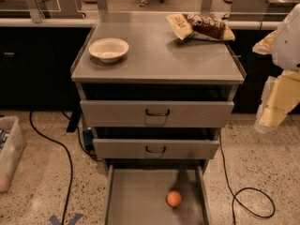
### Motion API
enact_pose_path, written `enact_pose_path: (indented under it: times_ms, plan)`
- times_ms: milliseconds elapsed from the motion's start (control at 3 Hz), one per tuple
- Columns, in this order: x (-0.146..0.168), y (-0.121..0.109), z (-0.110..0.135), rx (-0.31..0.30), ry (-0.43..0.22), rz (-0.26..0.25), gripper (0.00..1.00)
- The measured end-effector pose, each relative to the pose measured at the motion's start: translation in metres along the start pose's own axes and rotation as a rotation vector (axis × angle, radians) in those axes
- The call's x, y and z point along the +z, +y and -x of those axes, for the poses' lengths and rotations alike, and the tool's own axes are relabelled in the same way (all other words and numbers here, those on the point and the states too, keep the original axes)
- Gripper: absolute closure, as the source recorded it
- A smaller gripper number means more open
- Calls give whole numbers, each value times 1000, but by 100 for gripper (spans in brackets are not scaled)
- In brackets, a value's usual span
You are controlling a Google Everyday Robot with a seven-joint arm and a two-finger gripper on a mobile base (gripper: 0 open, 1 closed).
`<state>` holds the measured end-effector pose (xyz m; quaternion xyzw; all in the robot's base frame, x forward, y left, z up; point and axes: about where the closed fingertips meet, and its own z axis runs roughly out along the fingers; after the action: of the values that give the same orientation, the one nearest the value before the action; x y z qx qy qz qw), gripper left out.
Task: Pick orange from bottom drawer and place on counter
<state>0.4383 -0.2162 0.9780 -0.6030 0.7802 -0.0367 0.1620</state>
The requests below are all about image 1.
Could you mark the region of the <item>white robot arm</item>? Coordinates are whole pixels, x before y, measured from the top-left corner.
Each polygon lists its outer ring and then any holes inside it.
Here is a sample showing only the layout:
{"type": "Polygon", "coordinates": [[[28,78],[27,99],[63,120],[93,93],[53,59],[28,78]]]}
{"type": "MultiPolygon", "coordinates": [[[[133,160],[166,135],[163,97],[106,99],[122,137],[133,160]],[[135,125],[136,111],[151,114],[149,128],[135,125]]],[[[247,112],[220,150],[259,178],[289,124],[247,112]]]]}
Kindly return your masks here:
{"type": "Polygon", "coordinates": [[[275,130],[300,103],[300,5],[296,5],[277,29],[254,45],[252,51],[271,54],[282,73],[269,76],[264,84],[255,129],[275,130]]]}

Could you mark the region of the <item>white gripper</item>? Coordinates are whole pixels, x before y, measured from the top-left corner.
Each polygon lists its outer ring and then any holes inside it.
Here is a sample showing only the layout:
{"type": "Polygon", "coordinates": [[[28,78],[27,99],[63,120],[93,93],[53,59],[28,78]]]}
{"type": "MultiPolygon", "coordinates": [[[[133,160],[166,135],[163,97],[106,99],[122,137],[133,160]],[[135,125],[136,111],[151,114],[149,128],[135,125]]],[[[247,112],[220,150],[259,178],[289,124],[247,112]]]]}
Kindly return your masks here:
{"type": "MultiPolygon", "coordinates": [[[[257,42],[252,51],[261,55],[271,54],[276,32],[257,42]]],[[[299,102],[299,71],[284,70],[276,78],[269,76],[262,90],[262,105],[257,111],[254,128],[262,134],[276,130],[299,102]]]]}

